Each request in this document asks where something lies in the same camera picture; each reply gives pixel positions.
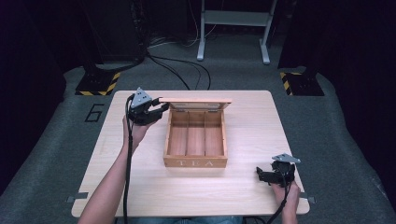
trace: black cable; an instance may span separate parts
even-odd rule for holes
[[[189,62],[189,61],[184,61],[184,60],[170,59],[170,58],[164,58],[164,57],[154,56],[154,55],[151,55],[151,54],[149,54],[149,57],[151,57],[151,58],[156,58],[156,59],[162,59],[162,60],[168,60],[168,61],[174,61],[174,62],[179,62],[179,63],[187,63],[187,64],[189,64],[189,65],[196,65],[196,66],[201,67],[201,68],[204,69],[204,70],[206,71],[206,73],[207,73],[207,77],[208,77],[208,79],[209,79],[209,84],[208,84],[207,90],[210,89],[211,82],[212,82],[212,78],[211,78],[211,76],[210,76],[209,71],[207,71],[207,69],[206,69],[205,67],[203,67],[202,65],[200,65],[200,64],[198,64],[198,63],[192,63],[192,62]]]
[[[132,159],[132,147],[134,139],[132,138],[132,126],[130,125],[130,120],[128,117],[129,114],[129,103],[134,99],[134,94],[128,97],[126,104],[125,104],[125,118],[126,123],[128,126],[128,156],[126,162],[126,173],[125,173],[125,188],[124,188],[124,195],[123,195],[123,220],[124,223],[128,224],[128,191],[129,191],[129,183],[131,177],[131,159]]]
[[[283,210],[283,207],[285,207],[285,204],[286,204],[286,202],[287,202],[287,198],[288,198],[288,195],[289,195],[289,191],[290,191],[290,186],[291,186],[291,184],[289,184],[289,189],[288,189],[288,186],[286,185],[286,179],[285,179],[285,175],[283,174],[283,173],[281,173],[282,174],[282,179],[283,179],[283,185],[285,186],[285,197],[283,198],[283,201],[282,201],[282,203],[280,204],[280,206],[277,208],[277,210],[276,210],[276,212],[270,217],[270,219],[267,221],[267,224],[270,224],[270,223],[272,223],[274,220],[275,220],[275,218],[277,217],[277,216],[279,216],[279,214],[282,212],[282,210]]]
[[[254,219],[254,221],[257,223],[257,220],[259,220],[262,224],[266,224],[265,220],[262,217],[244,217],[244,224],[248,224],[247,219]]]
[[[175,74],[181,80],[181,82],[183,82],[183,84],[187,88],[187,90],[190,90],[189,85],[187,85],[187,83],[183,80],[183,78],[178,74],[178,72],[174,68],[172,68],[171,66],[169,66],[169,65],[167,65],[165,63],[159,62],[158,60],[155,60],[153,57],[151,57],[151,55],[149,53],[148,53],[148,57],[152,61],[154,61],[156,64],[168,69],[171,73]]]
[[[94,33],[93,35],[96,35],[99,39],[99,41],[101,42],[102,46],[105,48],[105,50],[110,54],[110,56],[114,59],[113,53],[108,49],[106,43],[103,41],[102,37],[98,34],[98,32],[96,31],[96,29],[94,28],[94,26],[92,25],[92,21],[90,19],[90,16],[88,14],[88,12],[86,11],[86,8],[88,8],[86,6],[86,4],[84,3],[84,1],[78,1],[79,5],[80,5],[80,9],[82,10],[82,12],[85,15],[85,18],[87,19],[88,24],[91,26],[92,28],[92,32]],[[111,69],[104,69],[104,68],[98,68],[96,66],[96,64],[94,62],[93,66],[95,66],[99,71],[104,71],[104,72],[109,72],[109,73],[119,73],[125,70],[128,70],[130,68],[133,68],[137,65],[139,65],[140,63],[142,63],[144,60],[144,57],[139,57],[138,59],[136,59],[135,61],[133,61],[131,64],[125,65],[125,66],[121,66],[121,67],[117,67],[117,68],[111,68]]]
[[[201,74],[201,71],[200,71],[195,65],[191,64],[191,66],[194,67],[194,68],[197,70],[198,74],[199,74],[197,83],[195,84],[195,90],[197,90],[197,88],[198,88],[198,83],[199,83],[199,81],[201,80],[202,74]]]

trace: wooden table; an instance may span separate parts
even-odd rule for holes
[[[120,152],[122,117],[133,91],[117,91],[107,112],[72,215],[79,217]],[[259,181],[256,167],[272,172],[272,157],[291,155],[290,147],[269,91],[146,91],[157,97],[232,98],[225,109],[228,163],[226,168],[166,168],[163,164],[168,111],[153,125],[132,158],[128,198],[129,217],[197,217],[272,215],[274,193]],[[304,191],[298,171],[296,182]],[[300,199],[298,214],[309,211]],[[116,214],[122,216],[122,200]]]

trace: box lid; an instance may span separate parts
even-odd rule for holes
[[[161,103],[169,103],[175,110],[222,110],[232,101],[230,98],[160,98]]]

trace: cable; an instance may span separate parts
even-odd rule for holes
[[[191,65],[191,66],[196,65],[196,66],[201,67],[201,68],[204,69],[204,70],[206,71],[206,73],[207,73],[207,77],[208,77],[208,79],[209,79],[209,83],[208,83],[208,86],[207,86],[207,90],[210,90],[210,86],[211,86],[212,79],[211,79],[211,76],[210,76],[209,71],[207,71],[207,69],[206,69],[205,67],[203,67],[202,65],[200,65],[200,64],[198,64],[198,63],[192,63],[192,62],[189,62],[189,61],[184,61],[184,60],[163,58],[163,57],[154,56],[154,55],[151,55],[151,54],[149,54],[149,57],[150,57],[151,60],[152,60],[153,58],[155,58],[155,59],[162,59],[162,60],[168,60],[168,61],[174,61],[174,62],[180,62],[180,63],[187,63],[187,64],[189,64],[189,65]]]
[[[149,53],[148,53],[148,57],[152,61],[154,61],[156,64],[168,69],[171,73],[175,74],[181,80],[181,82],[183,82],[183,84],[187,88],[187,90],[190,90],[189,85],[187,85],[187,83],[184,81],[184,79],[178,74],[178,72],[173,67],[171,67],[171,66],[169,66],[169,65],[167,65],[165,63],[159,62],[158,60],[155,60],[154,57],[152,57]]]
[[[196,35],[195,35],[195,39],[192,41],[191,44],[189,44],[189,45],[183,45],[182,44],[184,47],[191,47],[199,39],[198,38],[198,36],[199,36],[198,25],[197,25],[197,21],[195,20],[194,14],[192,13],[191,0],[189,0],[189,6],[190,6],[190,13],[191,13],[191,16],[192,16],[192,20],[194,21],[194,25],[195,25]]]
[[[256,223],[257,223],[257,220],[259,220],[262,224],[266,224],[266,223],[265,223],[265,220],[262,219],[261,217],[244,217],[244,218],[243,218],[244,224],[248,224],[247,219],[249,219],[249,218],[254,219],[254,221],[255,221]]]
[[[125,104],[125,117],[128,126],[128,157],[126,162],[126,173],[125,173],[125,188],[124,188],[124,195],[123,195],[123,220],[124,223],[128,224],[128,191],[129,191],[129,183],[131,177],[131,159],[132,159],[132,147],[134,139],[132,138],[132,128],[134,126],[134,122],[132,123],[129,120],[129,103],[134,99],[134,94],[128,97],[126,104]]]
[[[178,43],[179,43],[179,42],[176,42],[176,41],[162,42],[162,43],[159,43],[159,44],[156,44],[156,45],[149,46],[148,49],[157,48],[157,47],[162,46],[162,45],[167,45],[167,44],[178,44]]]
[[[199,83],[199,81],[201,80],[202,74],[201,74],[201,71],[200,71],[195,65],[191,64],[191,66],[194,67],[194,68],[197,70],[198,74],[199,74],[197,83],[195,84],[195,90],[197,90],[197,88],[198,88],[198,83]]]
[[[156,45],[166,43],[166,42],[164,42],[164,40],[166,40],[166,39],[167,39],[167,37],[164,37],[164,36],[152,37],[152,39],[149,41],[148,48],[152,48],[153,45],[156,46]]]
[[[285,186],[285,197],[283,198],[283,201],[280,204],[280,206],[277,208],[276,212],[267,221],[267,224],[272,223],[275,220],[275,218],[277,216],[279,216],[279,214],[282,212],[283,207],[285,207],[285,204],[286,204],[286,201],[287,201],[286,199],[288,198],[288,194],[289,194],[289,191],[290,191],[291,184],[289,184],[289,189],[288,189],[288,186],[286,185],[285,175],[283,173],[281,173],[281,174],[282,174],[282,179],[283,179],[283,185]]]
[[[222,11],[223,8],[224,8],[224,0],[221,1],[221,8],[220,8],[220,11]],[[206,38],[208,35],[210,35],[210,33],[212,33],[212,31],[216,28],[216,26],[217,26],[217,24],[215,24],[215,25],[213,26],[213,28],[212,28],[209,32],[207,32],[207,34],[205,35],[205,38]]]
[[[113,60],[114,60],[114,59],[115,59],[114,54],[108,49],[106,43],[104,42],[104,40],[102,39],[102,37],[98,34],[97,30],[96,30],[96,29],[94,28],[94,26],[92,25],[92,22],[91,22],[91,20],[90,20],[90,16],[89,16],[89,14],[87,13],[87,11],[85,10],[85,8],[87,8],[86,4],[85,4],[83,1],[79,1],[79,3],[80,3],[80,7],[81,7],[81,9],[82,9],[82,11],[83,11],[85,17],[87,18],[87,21],[88,21],[89,25],[90,25],[91,28],[92,28],[92,31],[93,31],[94,34],[96,35],[97,39],[99,39],[100,43],[101,43],[102,46],[105,48],[105,50],[110,54],[110,56],[111,56],[111,57],[113,58]],[[143,62],[143,60],[144,60],[144,57],[139,57],[138,59],[136,59],[136,60],[135,60],[134,62],[132,62],[131,64],[128,64],[128,65],[125,65],[125,66],[122,66],[122,67],[117,67],[117,68],[112,68],[112,69],[103,69],[103,68],[98,68],[98,69],[100,69],[100,70],[102,70],[102,71],[106,71],[106,72],[118,73],[118,72],[122,72],[122,71],[128,70],[128,69],[130,69],[130,68],[133,68],[133,67],[139,65],[140,63]]]

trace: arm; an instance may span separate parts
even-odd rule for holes
[[[277,204],[281,204],[285,197],[285,189],[279,185],[271,185],[276,196]],[[295,181],[290,183],[290,191],[288,194],[287,202],[282,210],[282,224],[297,224],[297,207],[300,199],[300,187]]]
[[[88,200],[78,223],[111,223],[116,215],[124,189],[128,156],[128,126],[125,117],[122,123],[123,144],[120,154]],[[151,125],[152,123],[147,126],[134,125],[132,130],[133,154]]]

